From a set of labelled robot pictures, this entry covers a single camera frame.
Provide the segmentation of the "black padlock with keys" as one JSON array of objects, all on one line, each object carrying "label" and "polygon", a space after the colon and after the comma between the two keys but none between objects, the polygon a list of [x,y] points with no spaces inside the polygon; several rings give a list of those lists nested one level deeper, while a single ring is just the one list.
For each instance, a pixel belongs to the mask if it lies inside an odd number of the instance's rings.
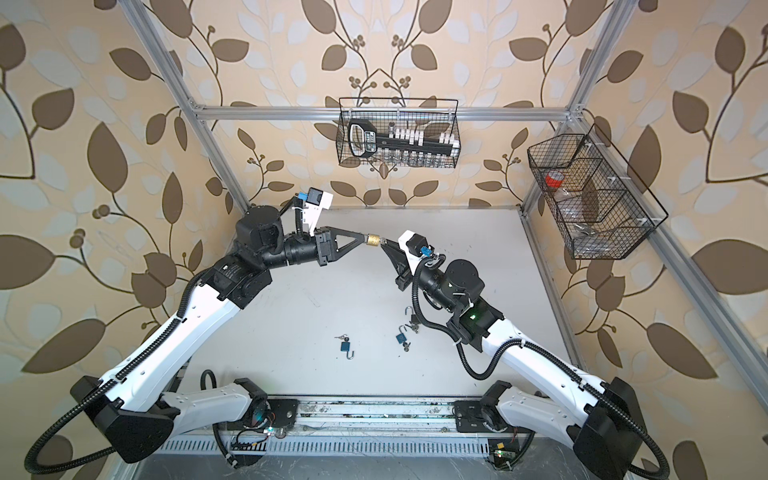
[{"label": "black padlock with keys", "polygon": [[408,322],[405,324],[405,327],[413,331],[414,333],[418,333],[420,329],[420,321],[415,311],[413,310],[413,308],[411,306],[407,306],[405,308],[404,313],[408,319]]}]

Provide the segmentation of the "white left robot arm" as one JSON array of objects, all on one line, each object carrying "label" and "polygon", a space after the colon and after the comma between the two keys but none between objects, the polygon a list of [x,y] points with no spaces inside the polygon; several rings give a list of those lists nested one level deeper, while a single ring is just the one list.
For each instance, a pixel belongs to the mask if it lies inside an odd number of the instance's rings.
[{"label": "white left robot arm", "polygon": [[261,426],[267,395],[247,378],[193,394],[168,391],[193,354],[272,282],[275,268],[317,262],[324,266],[379,237],[334,227],[286,234],[281,210],[253,206],[236,224],[233,250],[193,276],[176,313],[133,354],[100,379],[86,377],[72,390],[84,411],[127,463],[139,462],[170,438],[219,423]]}]

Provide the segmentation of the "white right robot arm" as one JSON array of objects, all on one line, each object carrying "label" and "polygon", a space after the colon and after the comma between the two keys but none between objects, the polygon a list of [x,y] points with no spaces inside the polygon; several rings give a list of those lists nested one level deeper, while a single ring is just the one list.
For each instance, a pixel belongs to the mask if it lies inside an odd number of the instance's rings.
[{"label": "white right robot arm", "polygon": [[627,382],[605,381],[533,341],[483,298],[484,283],[471,262],[446,262],[412,231],[383,240],[381,248],[398,288],[410,293],[416,321],[450,338],[473,379],[487,380],[505,364],[540,391],[529,395],[496,381],[480,402],[487,427],[521,427],[556,440],[599,479],[668,477],[668,461],[648,434]]}]

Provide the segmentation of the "blue padlock with keys right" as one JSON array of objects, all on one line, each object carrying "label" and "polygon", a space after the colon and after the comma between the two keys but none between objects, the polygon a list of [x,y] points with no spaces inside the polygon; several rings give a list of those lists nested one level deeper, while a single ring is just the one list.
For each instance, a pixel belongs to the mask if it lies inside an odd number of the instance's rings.
[{"label": "blue padlock with keys right", "polygon": [[404,352],[408,352],[410,350],[411,343],[409,342],[407,338],[407,331],[409,330],[409,327],[406,325],[400,325],[398,327],[398,334],[396,336],[397,342],[402,346],[402,349]]}]

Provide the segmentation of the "blue padlock with keys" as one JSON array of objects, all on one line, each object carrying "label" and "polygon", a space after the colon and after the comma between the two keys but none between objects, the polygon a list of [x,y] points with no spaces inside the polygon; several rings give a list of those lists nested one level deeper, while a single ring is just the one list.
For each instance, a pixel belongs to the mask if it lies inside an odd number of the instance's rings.
[{"label": "blue padlock with keys", "polygon": [[352,360],[355,357],[355,352],[352,349],[351,339],[348,335],[342,334],[337,336],[340,341],[340,351],[344,354],[347,360]]},{"label": "blue padlock with keys", "polygon": [[407,338],[407,331],[409,330],[409,327],[406,325],[400,325],[398,327],[398,334],[396,336],[397,342],[402,346],[402,349],[404,352],[408,352],[410,350],[411,343],[409,342]]}]

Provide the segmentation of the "blue padlock with keys left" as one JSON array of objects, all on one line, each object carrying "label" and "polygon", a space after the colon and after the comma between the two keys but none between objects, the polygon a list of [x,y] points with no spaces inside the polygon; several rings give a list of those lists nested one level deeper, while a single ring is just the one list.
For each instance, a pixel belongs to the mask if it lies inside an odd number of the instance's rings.
[{"label": "blue padlock with keys left", "polygon": [[352,360],[355,357],[355,352],[352,349],[351,339],[348,335],[342,334],[337,336],[340,341],[340,351],[344,354],[347,360]]}]

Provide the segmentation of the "red capped clear bottle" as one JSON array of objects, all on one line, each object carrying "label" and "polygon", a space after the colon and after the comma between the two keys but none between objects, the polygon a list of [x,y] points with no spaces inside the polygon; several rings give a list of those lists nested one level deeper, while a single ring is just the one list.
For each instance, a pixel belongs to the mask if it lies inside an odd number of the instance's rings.
[{"label": "red capped clear bottle", "polygon": [[568,177],[559,170],[549,170],[544,176],[545,192],[562,208],[581,209],[592,200],[584,191],[567,183]]}]

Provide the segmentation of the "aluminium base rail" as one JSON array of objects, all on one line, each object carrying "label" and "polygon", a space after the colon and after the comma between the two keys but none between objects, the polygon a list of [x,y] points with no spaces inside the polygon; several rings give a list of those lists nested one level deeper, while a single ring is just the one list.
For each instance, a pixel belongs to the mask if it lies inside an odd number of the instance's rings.
[{"label": "aluminium base rail", "polygon": [[526,442],[566,448],[595,432],[601,414],[515,387],[482,397],[299,397],[265,400],[240,421],[186,427],[138,454],[435,457],[510,460]]}]

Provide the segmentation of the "aluminium frame profile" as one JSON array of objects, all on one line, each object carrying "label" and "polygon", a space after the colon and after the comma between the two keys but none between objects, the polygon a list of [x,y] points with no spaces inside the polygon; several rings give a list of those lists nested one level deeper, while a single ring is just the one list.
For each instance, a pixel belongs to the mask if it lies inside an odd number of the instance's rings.
[{"label": "aluminium frame profile", "polygon": [[[169,50],[155,29],[149,15],[149,8],[141,1],[122,1],[120,7],[147,50],[152,62],[160,71],[174,101],[190,123],[190,129],[200,141],[209,156],[214,172],[221,176],[224,186],[233,189],[234,202],[240,210],[246,210],[250,202],[241,188],[233,170],[229,167],[213,132],[208,124],[213,120],[245,121],[309,121],[309,120],[400,120],[411,113],[418,120],[429,115],[429,110],[408,108],[403,105],[389,107],[211,107],[197,103],[191,95],[182,75],[178,71]],[[643,241],[649,243],[667,271],[672,274],[691,304],[695,307],[705,325],[720,344],[731,365],[740,375],[761,406],[767,404],[767,359],[757,343],[742,328],[735,312],[715,291],[705,278],[703,270],[684,251],[683,247],[665,224],[668,215],[662,202],[650,189],[640,191],[629,178],[631,169],[628,160],[614,143],[602,141],[603,131],[589,124],[583,116],[587,100],[585,85],[579,85],[575,98],[564,109],[551,108],[475,108],[457,107],[444,111],[444,116],[459,121],[552,121],[558,123],[558,134],[577,134],[591,140],[603,159],[614,170],[620,181],[626,200],[633,200],[641,211]]]}]

